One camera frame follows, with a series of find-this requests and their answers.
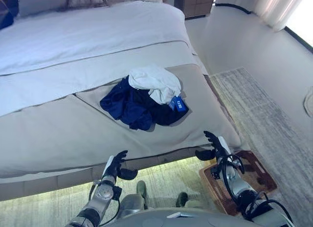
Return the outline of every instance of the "rug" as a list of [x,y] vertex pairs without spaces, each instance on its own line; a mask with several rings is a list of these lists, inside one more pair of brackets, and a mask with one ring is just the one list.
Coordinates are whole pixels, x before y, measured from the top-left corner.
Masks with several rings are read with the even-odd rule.
[[238,68],[210,77],[253,153],[278,185],[295,226],[313,226],[313,147],[252,76]]
[[[211,212],[218,212],[199,177],[199,170],[209,165],[210,162],[192,157],[142,169],[132,181],[117,180],[116,184],[123,188],[120,200],[136,193],[137,182],[143,180],[147,184],[148,208],[174,207],[178,194],[186,192],[190,199],[201,201]],[[64,227],[87,203],[91,185],[2,201],[0,226]],[[111,219],[116,210],[117,202],[112,201],[103,222]]]

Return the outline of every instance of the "cable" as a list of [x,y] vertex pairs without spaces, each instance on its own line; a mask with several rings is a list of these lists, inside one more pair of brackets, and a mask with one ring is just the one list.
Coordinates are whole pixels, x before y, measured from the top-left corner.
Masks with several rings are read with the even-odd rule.
[[96,187],[96,185],[95,185],[95,184],[93,184],[93,185],[91,186],[91,189],[90,189],[90,192],[89,192],[88,201],[90,201],[90,200],[91,200],[91,195],[92,195],[93,190],[95,189],[95,187]]
[[119,200],[117,200],[117,201],[118,201],[118,208],[117,208],[116,214],[115,214],[109,221],[107,221],[107,222],[105,222],[105,223],[99,225],[99,227],[105,226],[106,224],[108,224],[109,222],[111,222],[115,217],[117,217],[117,215],[118,215],[118,213],[119,213],[119,210],[120,210],[120,205],[121,205],[120,201],[119,201]]
[[258,205],[258,207],[253,211],[253,213],[254,213],[255,211],[257,211],[259,208],[262,208],[263,206],[265,206],[265,205],[267,205],[267,204],[270,204],[270,203],[275,203],[275,204],[279,205],[279,206],[282,208],[282,210],[285,212],[287,218],[293,223],[292,218],[291,218],[289,212],[286,210],[286,208],[285,208],[280,202],[278,202],[278,201],[276,201],[276,200],[274,200],[274,199],[269,199],[269,200],[264,201],[263,203],[261,203],[260,205]]
[[241,161],[240,157],[237,156],[237,155],[231,154],[231,155],[224,156],[224,157],[222,158],[221,162],[220,162],[220,165],[222,166],[223,181],[224,181],[224,184],[225,184],[225,186],[226,186],[226,189],[227,189],[227,191],[228,191],[228,193],[229,193],[231,199],[235,202],[235,204],[236,204],[236,205],[239,205],[238,199],[235,197],[235,195],[233,194],[233,192],[231,191],[231,189],[230,189],[230,187],[229,187],[228,180],[227,180],[227,176],[226,176],[226,166],[230,163],[230,162],[228,161],[228,158],[231,158],[231,160],[233,161],[233,160],[234,160],[233,157],[236,158],[236,159],[240,162],[240,165],[242,166],[242,168],[243,168],[243,173],[244,173],[245,170],[244,170],[243,162]]
[[253,210],[253,207],[254,207],[256,201],[261,197],[262,194],[264,194],[266,200],[268,200],[268,196],[266,195],[265,191],[260,191],[260,192],[257,194],[257,196],[255,197],[255,199],[253,200],[253,202],[251,203],[248,212],[245,213],[247,216],[250,216],[250,215],[251,215],[251,212],[252,212],[252,210]]

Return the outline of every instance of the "green shoe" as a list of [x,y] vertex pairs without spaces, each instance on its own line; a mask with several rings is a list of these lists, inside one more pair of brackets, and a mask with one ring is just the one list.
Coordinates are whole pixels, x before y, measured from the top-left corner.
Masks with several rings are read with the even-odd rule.
[[188,194],[185,192],[181,192],[178,195],[178,198],[176,201],[176,207],[184,207],[187,201],[188,201]]
[[144,200],[146,200],[146,197],[147,197],[147,187],[146,187],[146,183],[144,181],[138,181],[137,188],[136,188],[136,193],[140,194],[144,198]]

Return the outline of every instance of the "clothing tag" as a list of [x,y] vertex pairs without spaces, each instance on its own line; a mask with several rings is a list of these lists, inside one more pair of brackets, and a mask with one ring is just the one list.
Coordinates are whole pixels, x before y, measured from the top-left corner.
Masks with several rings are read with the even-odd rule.
[[175,110],[175,105],[176,105],[175,99],[176,99],[176,97],[174,96],[174,97],[172,98],[172,100],[170,101],[170,103],[168,104],[168,106],[169,106],[172,110]]
[[175,98],[175,105],[178,112],[186,111],[185,103],[180,96]]

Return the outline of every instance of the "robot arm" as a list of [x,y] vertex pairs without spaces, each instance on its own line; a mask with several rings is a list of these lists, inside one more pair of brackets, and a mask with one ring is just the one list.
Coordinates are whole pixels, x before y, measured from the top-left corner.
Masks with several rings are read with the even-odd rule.
[[[89,194],[89,201],[72,219],[66,227],[98,227],[108,209],[111,200],[119,200],[122,188],[115,186],[116,177],[132,180],[137,176],[137,171],[120,169],[127,151],[118,155],[111,156],[103,171],[102,178],[94,182]],[[91,197],[94,188],[97,186],[93,197]]]
[[[232,155],[225,139],[222,136],[216,137],[214,134],[205,131],[205,136],[212,143],[215,150],[209,153],[207,151],[196,151],[196,156],[200,160],[211,160],[216,158],[217,166],[211,169],[214,179],[222,179],[232,200],[237,205],[237,209],[242,216],[249,221],[267,227],[293,227],[290,215],[286,209],[275,200],[261,199],[261,193],[257,193],[249,183],[244,181],[238,170],[244,174],[244,166],[240,158]],[[285,211],[287,217],[274,209],[270,203],[276,203]]]

